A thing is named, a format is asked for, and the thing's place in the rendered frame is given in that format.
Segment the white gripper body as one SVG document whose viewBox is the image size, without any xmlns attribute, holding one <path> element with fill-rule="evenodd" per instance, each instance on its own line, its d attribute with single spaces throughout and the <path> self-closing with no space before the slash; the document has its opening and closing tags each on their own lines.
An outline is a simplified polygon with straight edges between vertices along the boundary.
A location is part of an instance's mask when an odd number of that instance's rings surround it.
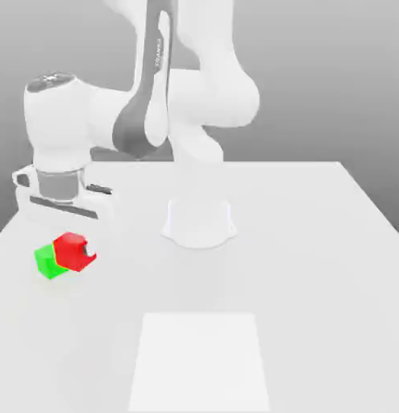
<svg viewBox="0 0 399 413">
<path fill-rule="evenodd" d="M 71 203 L 56 203 L 19 186 L 15 191 L 19 212 L 59 232 L 74 232 L 91 239 L 108 237 L 114 230 L 111 195 L 83 190 Z"/>
</svg>

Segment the small red cube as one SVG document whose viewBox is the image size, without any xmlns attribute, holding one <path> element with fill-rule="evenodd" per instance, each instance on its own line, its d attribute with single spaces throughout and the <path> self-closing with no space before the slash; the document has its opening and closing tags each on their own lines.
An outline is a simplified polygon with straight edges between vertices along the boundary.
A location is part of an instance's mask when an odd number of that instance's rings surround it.
<svg viewBox="0 0 399 413">
<path fill-rule="evenodd" d="M 87 252 L 87 239 L 79 234 L 66 232 L 52 242 L 56 263 L 66 269 L 81 272 L 91 264 L 97 254 L 89 255 Z"/>
</svg>

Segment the small green cube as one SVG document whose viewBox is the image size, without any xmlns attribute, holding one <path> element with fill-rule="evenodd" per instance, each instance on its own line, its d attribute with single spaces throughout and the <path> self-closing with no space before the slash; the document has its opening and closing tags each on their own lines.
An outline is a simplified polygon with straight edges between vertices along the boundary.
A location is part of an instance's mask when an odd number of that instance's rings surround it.
<svg viewBox="0 0 399 413">
<path fill-rule="evenodd" d="M 56 262 L 56 254 L 52 244 L 44 245 L 34 251 L 38 270 L 49 280 L 69 270 Z"/>
</svg>

